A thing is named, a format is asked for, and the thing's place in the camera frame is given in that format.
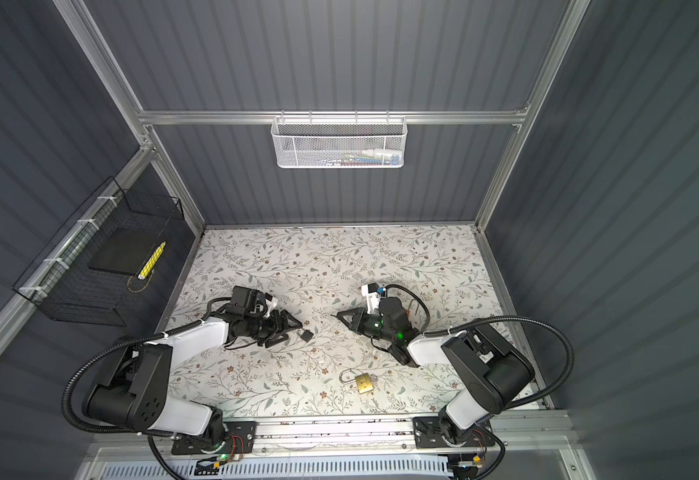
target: floral tablecloth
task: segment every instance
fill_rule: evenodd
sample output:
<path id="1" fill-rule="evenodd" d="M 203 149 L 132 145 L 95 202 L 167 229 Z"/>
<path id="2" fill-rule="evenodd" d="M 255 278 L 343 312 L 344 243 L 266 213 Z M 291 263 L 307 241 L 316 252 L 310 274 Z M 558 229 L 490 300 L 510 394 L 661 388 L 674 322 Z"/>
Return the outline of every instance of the floral tablecloth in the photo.
<path id="1" fill-rule="evenodd" d="M 437 412 L 463 388 L 450 366 L 400 366 L 335 318 L 362 305 L 360 287 L 372 282 L 418 293 L 430 328 L 501 314 L 468 226 L 208 230 L 170 327 L 195 320 L 210 298 L 241 285 L 272 293 L 315 336 L 304 342 L 291 334 L 270 350 L 207 350 L 172 371 L 169 393 L 228 417 Z M 416 303 L 395 295 L 420 325 Z M 496 328 L 510 338 L 504 325 Z M 350 368 L 344 379 L 367 372 L 372 392 L 360 395 L 354 382 L 338 380 Z"/>

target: wall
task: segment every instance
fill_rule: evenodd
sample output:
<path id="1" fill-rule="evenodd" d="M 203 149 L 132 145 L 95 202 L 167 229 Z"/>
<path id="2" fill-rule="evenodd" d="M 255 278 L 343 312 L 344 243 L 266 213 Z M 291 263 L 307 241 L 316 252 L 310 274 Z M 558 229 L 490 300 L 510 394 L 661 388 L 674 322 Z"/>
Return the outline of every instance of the wall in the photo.
<path id="1" fill-rule="evenodd" d="M 26 265 L 137 147 L 53 4 L 0 2 L 0 309 Z M 134 186 L 159 187 L 151 168 Z M 123 333 L 29 319 L 0 357 L 0 480 L 74 475 L 90 436 L 61 417 L 61 391 Z"/>
<path id="2" fill-rule="evenodd" d="M 0 2 L 0 309 L 137 147 L 53 4 Z"/>
<path id="3" fill-rule="evenodd" d="M 699 2 L 591 5 L 488 237 L 598 478 L 699 476 Z"/>
<path id="4" fill-rule="evenodd" d="M 523 108 L 565 0 L 89 2 L 147 110 Z M 405 166 L 283 170 L 268 128 L 156 127 L 208 224 L 473 220 L 510 126 L 414 126 Z"/>

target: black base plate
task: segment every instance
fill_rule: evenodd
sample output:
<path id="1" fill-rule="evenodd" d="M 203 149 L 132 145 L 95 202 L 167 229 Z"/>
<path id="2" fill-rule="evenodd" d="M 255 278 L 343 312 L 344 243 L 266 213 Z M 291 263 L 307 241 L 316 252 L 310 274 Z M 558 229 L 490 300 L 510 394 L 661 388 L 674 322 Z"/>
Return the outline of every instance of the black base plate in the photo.
<path id="1" fill-rule="evenodd" d="M 415 433 L 421 432 L 421 435 L 415 435 L 416 448 L 450 448 L 453 447 L 445 442 L 443 436 L 439 433 L 440 420 L 436 416 L 428 417 L 413 417 L 413 428 Z M 483 424 L 483 428 L 491 430 L 491 423 L 486 422 Z M 472 432 L 471 435 L 467 436 L 464 445 L 459 447 L 492 447 L 495 445 L 493 438 L 480 435 L 479 433 Z"/>
<path id="2" fill-rule="evenodd" d="M 248 435 L 251 438 L 256 437 L 256 422 L 224 422 L 224 425 L 228 430 L 227 435 L 234 435 L 242 439 L 242 453 L 253 451 L 253 440 L 248 440 Z M 235 446 L 236 454 L 241 452 L 240 448 L 240 441 L 237 440 L 237 445 Z M 181 437 L 181 440 L 173 442 L 170 453 L 171 455 L 205 455 L 201 452 L 200 447 L 197 444 L 192 444 L 191 438 L 186 436 Z M 218 453 L 213 455 L 222 453 L 232 453 L 232 442 L 227 442 Z"/>

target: yellow connector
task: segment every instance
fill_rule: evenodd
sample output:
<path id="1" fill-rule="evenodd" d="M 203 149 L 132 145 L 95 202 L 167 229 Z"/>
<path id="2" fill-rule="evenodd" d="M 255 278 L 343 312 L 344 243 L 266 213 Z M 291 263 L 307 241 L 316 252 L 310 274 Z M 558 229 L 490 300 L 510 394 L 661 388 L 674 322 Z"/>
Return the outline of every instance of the yellow connector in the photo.
<path id="1" fill-rule="evenodd" d="M 159 259 L 160 255 L 162 255 L 163 249 L 165 249 L 165 242 L 162 242 L 162 244 L 160 244 L 160 246 L 157 247 L 155 253 L 152 254 L 149 261 L 147 261 L 146 265 L 144 265 L 143 269 L 141 269 L 141 272 L 139 273 L 139 280 L 145 280 L 146 277 L 150 274 L 152 268 L 157 263 L 157 259 Z"/>

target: black wire basket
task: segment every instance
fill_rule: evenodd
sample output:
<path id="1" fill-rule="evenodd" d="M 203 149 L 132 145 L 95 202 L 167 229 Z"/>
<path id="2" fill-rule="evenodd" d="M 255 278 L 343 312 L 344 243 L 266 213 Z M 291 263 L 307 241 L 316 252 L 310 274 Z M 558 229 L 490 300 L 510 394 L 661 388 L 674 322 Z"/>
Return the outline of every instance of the black wire basket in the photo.
<path id="1" fill-rule="evenodd" d="M 25 272 L 14 291 L 48 318 L 60 322 L 128 327 L 149 318 L 156 324 L 168 300 L 165 293 L 170 294 L 172 289 L 166 282 L 175 281 L 174 266 L 183 264 L 193 240 L 186 234 L 180 200 L 118 190 L 91 219 L 79 222 L 83 224 L 79 232 L 58 256 L 34 263 L 49 263 L 44 266 L 44 274 L 28 285 Z M 145 246 L 145 253 L 139 259 L 131 258 L 131 264 L 146 266 L 156 250 L 160 251 L 143 278 L 141 273 L 146 270 L 124 274 L 92 267 L 113 234 L 124 231 L 137 234 Z M 166 272 L 162 279 L 161 271 Z"/>

